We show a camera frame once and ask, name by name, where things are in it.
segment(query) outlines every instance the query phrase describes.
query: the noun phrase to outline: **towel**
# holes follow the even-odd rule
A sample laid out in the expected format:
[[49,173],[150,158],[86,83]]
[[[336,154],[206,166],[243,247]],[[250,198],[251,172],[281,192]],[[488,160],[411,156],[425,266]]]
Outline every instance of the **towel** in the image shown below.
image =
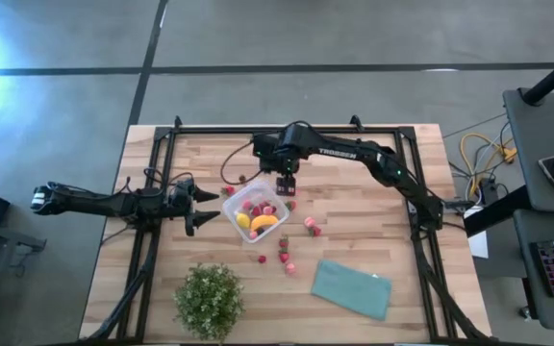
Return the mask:
[[321,260],[312,294],[380,321],[386,319],[392,283],[389,279]]

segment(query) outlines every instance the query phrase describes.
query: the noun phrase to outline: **green plant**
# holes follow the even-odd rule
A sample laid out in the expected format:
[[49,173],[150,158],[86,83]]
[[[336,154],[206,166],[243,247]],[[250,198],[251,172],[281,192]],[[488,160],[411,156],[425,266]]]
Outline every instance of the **green plant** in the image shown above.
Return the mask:
[[224,264],[189,271],[173,294],[177,318],[195,337],[223,342],[244,312],[239,278]]

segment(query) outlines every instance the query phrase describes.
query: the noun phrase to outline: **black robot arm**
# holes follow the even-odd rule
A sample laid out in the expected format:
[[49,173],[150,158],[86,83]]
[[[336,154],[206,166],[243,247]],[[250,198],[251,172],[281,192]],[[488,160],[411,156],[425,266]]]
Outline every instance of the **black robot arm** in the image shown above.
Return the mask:
[[253,155],[260,159],[263,172],[276,171],[277,192],[293,195],[299,160],[319,154],[341,159],[360,161],[380,184],[396,188],[417,211],[417,223],[423,230],[441,229],[443,218],[442,200],[429,195],[419,185],[407,168],[401,164],[390,147],[368,140],[324,136],[310,126],[292,123],[280,133],[259,134],[252,138]]
[[120,217],[128,225],[140,227],[162,218],[185,217],[186,234],[219,215],[219,211],[194,211],[192,201],[205,202],[218,195],[201,190],[193,179],[177,182],[167,196],[159,188],[146,187],[113,195],[48,183],[36,187],[31,209],[39,215],[57,215],[76,211],[108,217]]

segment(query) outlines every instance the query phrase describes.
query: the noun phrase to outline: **wooden tabletop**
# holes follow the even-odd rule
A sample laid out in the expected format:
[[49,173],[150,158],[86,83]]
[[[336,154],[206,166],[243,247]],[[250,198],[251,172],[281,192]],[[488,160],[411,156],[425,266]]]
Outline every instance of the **wooden tabletop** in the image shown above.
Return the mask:
[[[427,185],[442,198],[452,198],[454,187],[438,125],[415,127]],[[133,126],[128,133],[116,188],[131,177],[131,188],[143,187],[142,168],[149,162],[155,126]],[[392,135],[362,135],[394,147]],[[227,155],[249,140],[249,135],[177,135],[170,176],[189,171],[204,190],[224,186],[219,167]],[[229,162],[225,175],[236,180],[251,176],[258,159],[251,149]],[[271,185],[275,175],[265,176]],[[381,343],[422,342],[429,336],[425,324],[410,226],[403,197],[377,183],[359,162],[312,156],[301,161],[296,175],[297,209],[290,218],[256,244],[242,241],[230,221],[220,215],[188,237],[182,219],[165,220],[151,293],[145,342],[199,342],[176,321],[172,293],[196,263],[225,263],[241,277],[246,313],[226,339],[231,343]],[[221,210],[224,199],[196,205],[198,210]],[[311,238],[302,221],[312,216],[322,236]],[[460,222],[456,217],[446,220]],[[124,225],[109,219],[104,236]],[[277,258],[278,239],[290,237],[290,259],[297,272],[287,276]],[[438,233],[448,288],[467,317],[483,333],[491,328],[469,252],[466,234],[444,227]],[[128,272],[134,231],[107,242],[100,250],[88,296],[80,336],[93,333],[120,299]],[[259,264],[259,255],[268,261]],[[338,307],[310,294],[317,263],[334,260],[353,269],[392,280],[386,321],[380,322]],[[434,309],[445,335],[441,305]],[[133,313],[131,331],[136,326]]]

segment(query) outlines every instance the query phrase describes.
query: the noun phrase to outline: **concrete floor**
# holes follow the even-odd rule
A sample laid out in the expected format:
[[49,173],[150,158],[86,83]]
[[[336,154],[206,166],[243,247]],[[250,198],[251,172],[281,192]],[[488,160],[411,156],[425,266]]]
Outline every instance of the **concrete floor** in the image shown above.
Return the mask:
[[[0,0],[0,68],[141,67],[158,0]],[[554,0],[171,1],[155,66],[296,63],[554,62]],[[139,124],[440,123],[444,134],[503,112],[501,92],[547,70],[229,74],[149,79]],[[104,218],[32,215],[47,181],[110,191],[137,75],[0,77],[0,196],[10,224],[48,238],[0,297],[0,345],[74,340]],[[506,118],[476,127],[495,137]],[[445,140],[463,166],[462,134]],[[478,143],[467,147],[470,157]],[[496,172],[522,185],[518,164]],[[455,180],[457,191],[464,189]],[[554,344],[524,322],[517,279],[481,278],[493,334]]]

